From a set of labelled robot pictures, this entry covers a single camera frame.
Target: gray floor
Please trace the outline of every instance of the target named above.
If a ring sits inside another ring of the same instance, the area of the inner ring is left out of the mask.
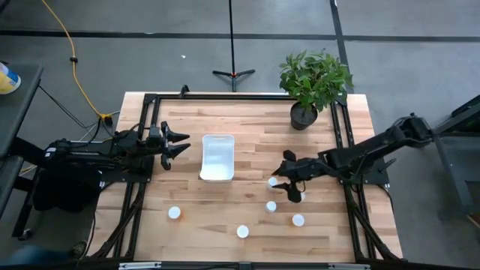
[[[227,1],[50,0],[66,26],[83,31],[227,33]],[[335,33],[328,0],[234,0],[238,33]],[[337,0],[345,35],[479,36],[480,1]],[[0,29],[55,29],[59,26],[38,0],[12,1],[0,15]],[[79,78],[102,112],[119,110],[125,91],[228,92],[230,84],[211,70],[230,70],[228,40],[75,38]],[[236,40],[237,70],[257,72],[241,81],[240,92],[281,92],[280,64],[288,53],[321,50],[337,55],[335,41]],[[373,126],[384,131],[416,112],[439,124],[458,105],[480,93],[480,43],[348,42],[346,52],[355,92],[367,95]],[[60,37],[0,37],[0,59],[45,66],[42,85],[85,123],[95,115],[71,78],[68,42]],[[45,94],[38,92],[20,131],[45,147],[60,137],[85,133]],[[450,202],[437,150],[401,149],[388,169],[400,243],[413,262],[480,266],[477,229],[468,221],[440,221]],[[23,194],[15,193],[0,222],[0,258],[23,245],[9,237]],[[82,214],[34,213],[29,241],[66,249],[88,235],[93,208]]]

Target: tripod stand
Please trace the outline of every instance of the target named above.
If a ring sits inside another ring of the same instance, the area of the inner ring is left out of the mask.
[[[228,1],[228,8],[230,13],[230,44],[232,46],[232,73],[213,70],[213,74],[224,75],[229,77],[232,80],[232,92],[237,92],[237,79],[241,75],[252,74],[255,70],[246,70],[242,72],[235,72],[235,50],[233,49],[233,19],[232,19],[232,0]]]

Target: green plant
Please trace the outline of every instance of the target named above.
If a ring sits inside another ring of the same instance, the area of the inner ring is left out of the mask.
[[[286,57],[286,63],[280,64],[280,88],[300,101],[305,110],[310,111],[312,105],[321,112],[331,102],[347,99],[345,85],[353,87],[352,76],[345,64],[338,58],[324,53],[307,51],[293,57]]]

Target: potted plant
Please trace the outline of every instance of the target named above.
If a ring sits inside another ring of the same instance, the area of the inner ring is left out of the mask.
[[[353,87],[347,66],[324,50],[309,55],[305,50],[296,57],[290,54],[280,68],[280,88],[298,101],[290,110],[290,118],[292,127],[299,131],[312,125],[331,102],[344,103],[345,85]]]

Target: wooden table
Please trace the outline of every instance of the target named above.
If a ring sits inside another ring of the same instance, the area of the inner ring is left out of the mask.
[[[118,130],[129,129],[139,121],[144,94],[125,94]],[[297,131],[290,126],[292,104],[289,100],[162,100],[158,123],[167,121],[173,131],[190,134],[185,142],[192,146],[172,162],[170,171],[163,170],[160,156],[156,157],[135,260],[353,262],[344,192],[337,180],[323,176],[307,182],[306,199],[299,204],[289,202],[282,190],[272,193],[266,189],[267,179],[282,161],[283,150],[293,150],[303,158],[336,147],[330,108],[324,109],[307,130]],[[366,97],[351,94],[348,104],[355,141],[372,137]],[[232,182],[200,179],[205,134],[235,137]],[[367,185],[364,192],[372,226],[401,257],[389,198],[377,186]],[[115,183],[100,195],[90,254],[117,225],[124,194],[125,184]],[[273,214],[264,210],[269,200],[277,203]],[[180,220],[168,219],[171,206],[181,208]],[[295,213],[305,216],[303,227],[291,224]],[[236,235],[240,224],[250,229],[246,239]],[[362,229],[359,234],[366,254]],[[127,230],[124,249],[129,235]]]

